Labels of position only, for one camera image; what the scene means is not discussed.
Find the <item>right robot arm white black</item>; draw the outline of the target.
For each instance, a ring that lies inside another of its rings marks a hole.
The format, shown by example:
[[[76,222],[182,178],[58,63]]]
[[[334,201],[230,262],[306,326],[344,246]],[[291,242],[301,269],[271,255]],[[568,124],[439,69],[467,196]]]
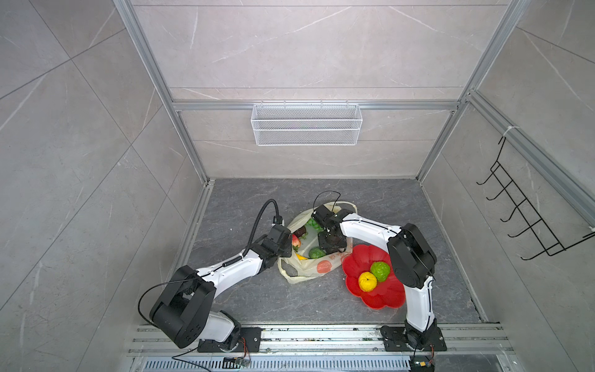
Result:
[[[388,253],[396,279],[404,285],[407,304],[404,334],[408,345],[413,350],[429,345],[431,336],[438,330],[432,306],[437,258],[418,227],[410,223],[386,225],[345,209],[334,213],[325,206],[317,207],[312,217],[333,243],[354,238]]]

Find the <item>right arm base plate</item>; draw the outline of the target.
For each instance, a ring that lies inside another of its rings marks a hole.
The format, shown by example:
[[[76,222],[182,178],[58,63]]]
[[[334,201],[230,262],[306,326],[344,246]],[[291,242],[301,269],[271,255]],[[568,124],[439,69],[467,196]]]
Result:
[[[407,326],[388,326],[380,328],[384,349],[387,352],[425,351],[443,352],[447,350],[442,330],[432,325],[421,333]]]

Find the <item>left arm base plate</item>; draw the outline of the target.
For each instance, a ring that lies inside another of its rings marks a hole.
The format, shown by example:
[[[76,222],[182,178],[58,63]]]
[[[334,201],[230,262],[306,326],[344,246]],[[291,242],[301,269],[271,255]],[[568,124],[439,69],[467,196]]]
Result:
[[[246,327],[233,331],[222,343],[214,340],[200,341],[198,353],[256,353],[260,350],[262,332],[260,327]]]

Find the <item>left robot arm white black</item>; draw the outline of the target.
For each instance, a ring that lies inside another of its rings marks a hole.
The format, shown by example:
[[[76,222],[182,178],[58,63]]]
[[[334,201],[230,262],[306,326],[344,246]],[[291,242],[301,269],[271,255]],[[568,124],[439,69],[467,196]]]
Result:
[[[198,339],[222,350],[234,350],[240,342],[241,325],[224,311],[212,311],[215,298],[292,253],[291,231],[274,225],[246,251],[228,260],[201,269],[178,268],[150,310],[149,320],[180,349]]]

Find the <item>yellow fake bell pepper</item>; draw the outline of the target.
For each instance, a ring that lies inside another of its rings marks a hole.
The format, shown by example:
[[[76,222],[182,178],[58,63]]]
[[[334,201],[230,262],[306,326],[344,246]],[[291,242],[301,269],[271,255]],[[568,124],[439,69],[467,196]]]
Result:
[[[358,278],[358,285],[361,291],[372,292],[378,285],[377,277],[370,271],[363,272]]]

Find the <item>green fake custard apple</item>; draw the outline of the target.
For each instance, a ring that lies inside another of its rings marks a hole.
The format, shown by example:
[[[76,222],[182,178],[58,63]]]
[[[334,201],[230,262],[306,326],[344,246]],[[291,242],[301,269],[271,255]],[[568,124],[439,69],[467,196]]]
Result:
[[[370,273],[373,274],[379,283],[383,283],[390,276],[391,268],[388,263],[377,261],[370,266]]]

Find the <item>cream plastic shopping bag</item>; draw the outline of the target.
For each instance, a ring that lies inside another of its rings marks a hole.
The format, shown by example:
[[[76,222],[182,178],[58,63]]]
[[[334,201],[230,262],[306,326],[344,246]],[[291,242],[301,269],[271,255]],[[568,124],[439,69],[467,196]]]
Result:
[[[310,208],[295,217],[288,228],[293,235],[293,248],[290,257],[277,261],[281,276],[292,285],[322,277],[340,268],[342,262],[353,251],[353,239],[346,239],[346,247],[332,252],[319,245],[319,234],[325,230],[313,220]]]

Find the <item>red flower-shaped plate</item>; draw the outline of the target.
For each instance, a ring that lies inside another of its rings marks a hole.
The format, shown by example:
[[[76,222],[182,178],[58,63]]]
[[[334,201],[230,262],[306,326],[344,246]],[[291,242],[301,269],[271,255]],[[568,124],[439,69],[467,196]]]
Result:
[[[348,291],[371,309],[401,308],[404,285],[395,277],[387,252],[376,246],[357,245],[342,262]]]

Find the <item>green fake pepper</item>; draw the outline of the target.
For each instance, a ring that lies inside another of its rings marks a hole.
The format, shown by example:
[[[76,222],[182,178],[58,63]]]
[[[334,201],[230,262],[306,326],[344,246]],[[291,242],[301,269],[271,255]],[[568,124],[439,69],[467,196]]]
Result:
[[[308,252],[309,259],[319,259],[319,258],[325,257],[326,255],[327,255],[327,253],[320,247],[313,247]]]

